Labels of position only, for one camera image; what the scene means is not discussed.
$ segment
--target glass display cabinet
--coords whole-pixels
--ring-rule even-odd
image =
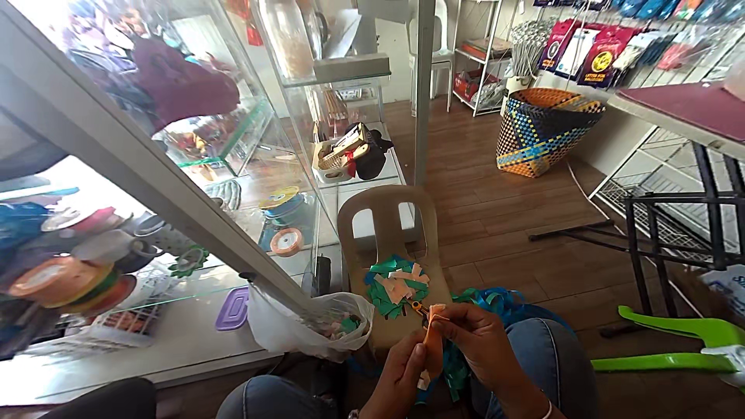
[[[332,221],[347,199],[365,189],[413,184],[413,176],[407,182],[398,153],[409,151],[412,155],[404,160],[423,167],[415,152],[419,138],[410,134],[414,130],[391,137],[383,91],[392,80],[404,80],[407,98],[411,89],[416,90],[412,70],[400,65],[413,62],[406,25],[415,8],[400,0],[257,0],[252,5],[288,105],[293,136],[308,159]],[[399,31],[399,37],[385,42],[385,29],[376,27],[381,25]],[[427,116],[422,114],[417,124],[426,127]],[[348,131],[357,129],[364,131],[361,144],[369,150],[340,144]],[[407,240],[416,239],[413,206],[402,204],[400,216]],[[358,244],[373,247],[371,215],[361,212],[353,224]]]
[[[248,368],[281,354],[218,331],[246,279],[295,312],[340,287],[335,207],[241,43],[249,13],[0,0],[0,375],[28,377],[2,380],[3,403]],[[345,86],[376,127],[377,81]]]

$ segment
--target beige plastic chair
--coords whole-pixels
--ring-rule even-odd
[[[399,204],[402,202],[411,202],[419,208],[422,214],[427,254],[417,262],[430,280],[429,295],[422,301],[422,304],[428,307],[437,303],[451,303],[450,290],[440,267],[440,249],[437,247],[437,213],[427,192],[417,186],[376,186],[351,197],[339,210],[337,217],[339,240],[346,266],[349,269],[352,292],[367,298],[364,277],[370,269],[369,266],[362,267],[352,232],[352,219],[362,210],[372,210],[378,262],[383,262],[394,254],[408,259],[399,215]],[[394,320],[386,320],[376,310],[370,336],[372,348],[373,350],[388,349],[421,327],[422,318],[410,306],[407,307],[406,316],[400,315]]]

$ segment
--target purple container lid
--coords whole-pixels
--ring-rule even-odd
[[[246,313],[248,312],[247,301],[248,286],[231,290],[225,298],[223,308],[220,309],[218,319],[215,321],[215,329],[224,332],[243,326],[243,323],[246,323]]]

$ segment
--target woven basket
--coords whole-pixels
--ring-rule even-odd
[[[497,144],[497,167],[538,177],[561,160],[605,112],[599,101],[533,87],[510,95]]]

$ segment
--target green plastic chair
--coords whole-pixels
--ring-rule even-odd
[[[660,353],[624,358],[593,359],[596,371],[690,370],[718,374],[745,393],[745,330],[718,318],[659,318],[618,306],[618,314],[634,323],[703,340],[701,353]]]

